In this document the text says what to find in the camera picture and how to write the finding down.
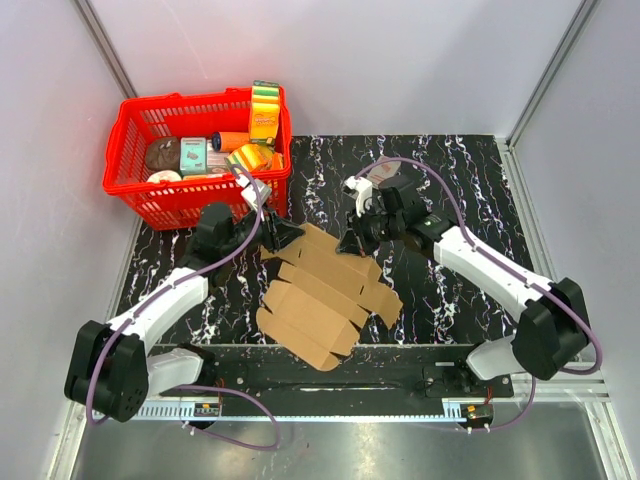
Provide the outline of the brown cardboard box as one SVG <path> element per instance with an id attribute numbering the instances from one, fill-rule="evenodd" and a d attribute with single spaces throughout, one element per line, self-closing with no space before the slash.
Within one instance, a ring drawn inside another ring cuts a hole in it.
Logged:
<path id="1" fill-rule="evenodd" d="M 263 334 L 318 371 L 339 366 L 360 340 L 370 314 L 392 327 L 403 303 L 380 282 L 375 259 L 336 252 L 338 239 L 304 224 L 305 234 L 283 250 L 260 251 L 281 260 L 256 313 Z"/>

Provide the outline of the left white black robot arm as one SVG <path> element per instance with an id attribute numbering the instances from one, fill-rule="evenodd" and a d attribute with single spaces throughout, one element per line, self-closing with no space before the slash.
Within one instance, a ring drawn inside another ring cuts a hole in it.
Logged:
<path id="1" fill-rule="evenodd" d="M 271 208 L 234 220 L 224 203 L 206 206 L 184 255 L 144 299 L 105 323 L 90 320 L 78 331 L 64 395 L 119 422 L 133 418 L 145 400 L 184 385 L 195 395 L 211 392 L 217 381 L 207 354 L 185 345 L 168 354 L 150 351 L 164 333 L 211 290 L 224 283 L 230 261 L 247 249 L 277 253 L 302 237 L 302 226 Z"/>

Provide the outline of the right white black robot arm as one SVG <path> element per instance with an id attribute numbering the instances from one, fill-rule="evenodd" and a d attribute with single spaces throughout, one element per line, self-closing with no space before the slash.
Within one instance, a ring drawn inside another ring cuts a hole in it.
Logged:
<path id="1" fill-rule="evenodd" d="M 370 256 L 382 243 L 400 241 L 472 282 L 516 320 L 515 334 L 477 346 L 456 369 L 463 394 L 476 396 L 492 379 L 512 373 L 549 380 L 589 345 L 584 296 L 574 281 L 553 282 L 517 265 L 453 216 L 429 208 L 404 175 L 379 185 L 351 176 L 343 190 L 355 208 L 337 252 Z"/>

